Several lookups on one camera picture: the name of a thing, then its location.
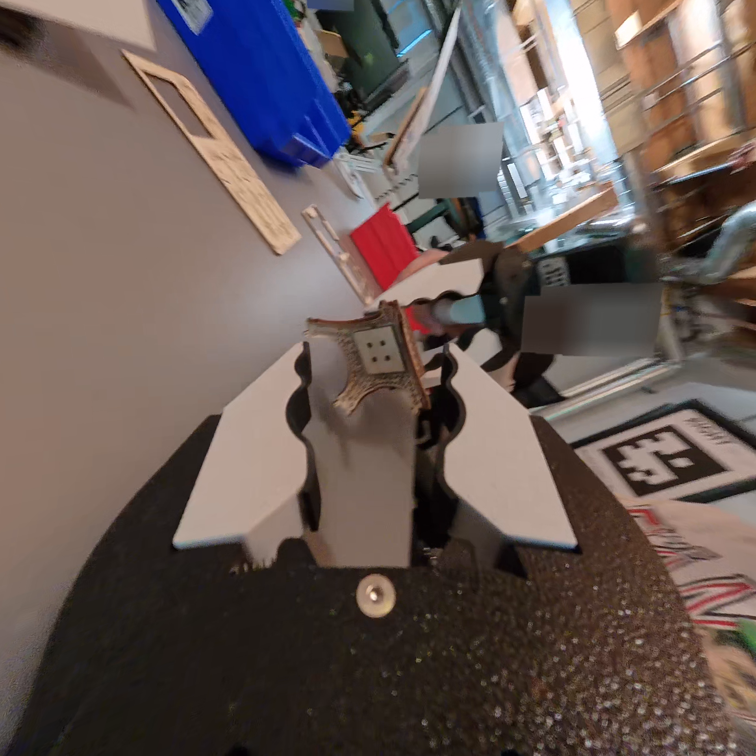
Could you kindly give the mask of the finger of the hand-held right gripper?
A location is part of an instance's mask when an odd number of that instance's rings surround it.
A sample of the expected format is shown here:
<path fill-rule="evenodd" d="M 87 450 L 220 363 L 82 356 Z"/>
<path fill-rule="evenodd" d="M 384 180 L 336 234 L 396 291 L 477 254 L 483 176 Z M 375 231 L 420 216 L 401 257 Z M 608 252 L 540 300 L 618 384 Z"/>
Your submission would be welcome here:
<path fill-rule="evenodd" d="M 515 389 L 516 352 L 504 347 L 500 337 L 487 328 L 472 329 L 472 340 L 465 352 L 505 390 Z M 427 390 L 441 383 L 444 348 L 457 339 L 431 338 L 424 343 L 424 387 Z"/>
<path fill-rule="evenodd" d="M 406 308 L 421 301 L 434 302 L 450 295 L 462 298 L 474 296 L 485 276 L 480 259 L 469 259 L 449 264 L 435 262 L 395 282 L 365 305 L 365 313 L 377 311 L 383 302 L 396 302 Z"/>

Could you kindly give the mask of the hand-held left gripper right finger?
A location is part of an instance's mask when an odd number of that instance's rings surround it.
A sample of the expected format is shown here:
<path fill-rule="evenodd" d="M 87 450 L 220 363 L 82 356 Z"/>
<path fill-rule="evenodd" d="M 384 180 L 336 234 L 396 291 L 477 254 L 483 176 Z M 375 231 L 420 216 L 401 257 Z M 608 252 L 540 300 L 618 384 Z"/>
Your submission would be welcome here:
<path fill-rule="evenodd" d="M 434 524 L 484 569 L 525 573 L 518 547 L 579 554 L 529 412 L 455 344 L 434 390 Z"/>

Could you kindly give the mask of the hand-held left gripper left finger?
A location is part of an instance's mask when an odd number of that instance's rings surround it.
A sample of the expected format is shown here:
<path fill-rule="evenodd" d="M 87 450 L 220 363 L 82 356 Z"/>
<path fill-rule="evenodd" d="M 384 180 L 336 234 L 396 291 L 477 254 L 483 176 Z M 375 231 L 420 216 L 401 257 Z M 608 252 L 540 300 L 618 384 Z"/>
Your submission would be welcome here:
<path fill-rule="evenodd" d="M 255 563 L 316 532 L 321 490 L 304 431 L 311 420 L 307 342 L 294 345 L 223 410 L 172 539 L 177 550 L 239 543 Z"/>

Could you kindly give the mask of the wooden tower base model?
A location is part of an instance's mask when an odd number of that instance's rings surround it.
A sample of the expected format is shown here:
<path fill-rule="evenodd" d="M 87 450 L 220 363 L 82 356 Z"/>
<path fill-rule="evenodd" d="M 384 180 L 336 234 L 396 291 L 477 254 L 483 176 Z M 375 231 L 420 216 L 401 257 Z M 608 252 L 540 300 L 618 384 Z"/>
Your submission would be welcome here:
<path fill-rule="evenodd" d="M 345 357 L 345 386 L 334 400 L 343 414 L 353 414 L 381 390 L 404 392 L 414 415 L 430 410 L 430 396 L 422 383 L 426 371 L 397 301 L 381 302 L 374 312 L 353 320 L 309 318 L 306 334 L 335 342 Z"/>

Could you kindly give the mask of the grey desk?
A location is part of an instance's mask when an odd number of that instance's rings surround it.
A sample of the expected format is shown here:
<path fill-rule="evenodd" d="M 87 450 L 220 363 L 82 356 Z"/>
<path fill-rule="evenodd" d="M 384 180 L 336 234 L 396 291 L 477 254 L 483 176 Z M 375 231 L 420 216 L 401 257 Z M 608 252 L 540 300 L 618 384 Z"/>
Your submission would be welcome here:
<path fill-rule="evenodd" d="M 2 751 L 71 582 L 210 414 L 361 303 L 302 210 L 375 210 L 338 168 L 289 170 L 241 135 L 170 21 L 156 49 L 50 24 L 50 64 L 2 50 Z M 301 240 L 275 255 L 122 56 L 181 73 Z"/>

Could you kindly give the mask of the red plastic bin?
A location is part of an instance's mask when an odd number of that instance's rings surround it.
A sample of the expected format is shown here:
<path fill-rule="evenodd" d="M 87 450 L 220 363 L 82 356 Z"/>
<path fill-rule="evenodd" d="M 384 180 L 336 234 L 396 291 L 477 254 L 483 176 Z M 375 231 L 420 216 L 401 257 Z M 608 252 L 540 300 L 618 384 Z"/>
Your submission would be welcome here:
<path fill-rule="evenodd" d="M 349 238 L 381 292 L 420 255 L 413 237 L 388 203 L 350 232 Z"/>

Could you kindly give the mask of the black white marker sheet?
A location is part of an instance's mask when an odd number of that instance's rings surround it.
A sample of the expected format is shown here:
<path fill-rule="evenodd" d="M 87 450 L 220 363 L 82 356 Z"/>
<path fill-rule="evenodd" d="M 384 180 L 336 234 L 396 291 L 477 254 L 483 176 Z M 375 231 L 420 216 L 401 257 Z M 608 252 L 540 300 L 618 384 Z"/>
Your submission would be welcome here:
<path fill-rule="evenodd" d="M 712 504 L 755 489 L 754 433 L 698 399 L 663 404 L 571 448 L 617 497 Z"/>

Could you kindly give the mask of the white board panel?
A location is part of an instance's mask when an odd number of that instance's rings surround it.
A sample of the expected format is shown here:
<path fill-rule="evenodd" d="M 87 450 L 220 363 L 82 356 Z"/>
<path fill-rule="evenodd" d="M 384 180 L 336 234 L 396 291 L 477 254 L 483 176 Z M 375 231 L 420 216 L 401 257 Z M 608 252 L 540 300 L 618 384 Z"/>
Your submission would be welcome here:
<path fill-rule="evenodd" d="M 430 123 L 432 112 L 439 98 L 441 87 L 448 71 L 449 63 L 458 39 L 460 24 L 460 1 L 452 5 L 448 23 L 441 40 L 439 57 L 432 73 L 430 83 L 418 91 L 408 115 L 385 152 L 383 168 L 398 175 L 408 168 L 409 159 L 419 145 Z"/>

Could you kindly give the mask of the wooden sheet with tower parts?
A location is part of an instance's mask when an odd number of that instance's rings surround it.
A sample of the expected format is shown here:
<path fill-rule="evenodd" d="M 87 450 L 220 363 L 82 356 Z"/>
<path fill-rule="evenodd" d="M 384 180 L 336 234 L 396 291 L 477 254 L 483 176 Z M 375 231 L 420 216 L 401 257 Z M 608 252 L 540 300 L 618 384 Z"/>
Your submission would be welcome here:
<path fill-rule="evenodd" d="M 185 76 L 125 49 L 121 50 L 121 55 L 251 221 L 269 249 L 277 256 L 291 250 L 301 240 L 301 234 L 194 85 Z M 165 82 L 175 89 L 180 99 L 206 130 L 206 135 L 194 135 L 190 132 L 184 121 L 158 91 L 154 80 Z"/>

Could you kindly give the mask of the green cabinet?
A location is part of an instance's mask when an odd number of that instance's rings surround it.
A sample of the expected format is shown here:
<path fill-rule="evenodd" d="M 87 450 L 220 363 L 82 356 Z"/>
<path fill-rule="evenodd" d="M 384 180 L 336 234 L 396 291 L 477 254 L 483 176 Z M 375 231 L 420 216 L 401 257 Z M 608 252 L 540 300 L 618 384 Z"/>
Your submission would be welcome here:
<path fill-rule="evenodd" d="M 321 29 L 338 34 L 346 57 L 338 71 L 339 102 L 348 112 L 371 112 L 408 81 L 399 41 L 380 1 L 354 1 L 352 10 L 317 9 Z"/>

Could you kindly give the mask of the metal storage shelving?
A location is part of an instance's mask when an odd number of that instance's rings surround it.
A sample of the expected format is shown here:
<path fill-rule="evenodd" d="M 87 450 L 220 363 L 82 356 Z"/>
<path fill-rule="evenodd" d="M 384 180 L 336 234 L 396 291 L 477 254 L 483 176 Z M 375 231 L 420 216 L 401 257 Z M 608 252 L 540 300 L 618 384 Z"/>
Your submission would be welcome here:
<path fill-rule="evenodd" d="M 642 164 L 754 138 L 755 2 L 608 2 L 640 110 Z"/>

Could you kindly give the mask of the blue plastic bin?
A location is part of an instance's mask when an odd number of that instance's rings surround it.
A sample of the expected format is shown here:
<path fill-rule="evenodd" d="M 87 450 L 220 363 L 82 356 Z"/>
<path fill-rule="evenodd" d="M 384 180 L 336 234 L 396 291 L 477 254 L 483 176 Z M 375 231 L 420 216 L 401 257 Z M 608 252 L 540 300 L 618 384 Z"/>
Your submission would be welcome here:
<path fill-rule="evenodd" d="M 351 128 L 280 1 L 158 1 L 250 145 L 321 169 Z"/>

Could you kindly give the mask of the empty wooden sheet frame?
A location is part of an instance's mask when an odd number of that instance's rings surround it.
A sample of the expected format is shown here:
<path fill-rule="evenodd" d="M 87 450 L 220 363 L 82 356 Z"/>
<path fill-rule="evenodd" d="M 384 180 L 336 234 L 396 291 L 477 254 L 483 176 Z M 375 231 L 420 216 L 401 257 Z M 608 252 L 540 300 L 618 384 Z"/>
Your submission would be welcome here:
<path fill-rule="evenodd" d="M 344 236 L 337 232 L 316 204 L 307 206 L 301 214 L 354 295 L 364 309 L 368 309 L 379 290 L 373 274 L 357 251 L 354 242 L 348 235 Z"/>

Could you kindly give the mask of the silver flexible duct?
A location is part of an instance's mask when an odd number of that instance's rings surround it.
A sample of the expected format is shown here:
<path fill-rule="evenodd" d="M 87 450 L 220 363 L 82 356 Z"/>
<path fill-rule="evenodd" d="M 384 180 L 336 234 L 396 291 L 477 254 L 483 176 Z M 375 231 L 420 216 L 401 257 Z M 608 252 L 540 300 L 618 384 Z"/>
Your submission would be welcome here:
<path fill-rule="evenodd" d="M 716 239 L 701 259 L 675 263 L 667 272 L 670 280 L 710 286 L 722 283 L 738 269 L 740 261 L 754 247 L 755 201 L 734 212 L 721 226 Z"/>

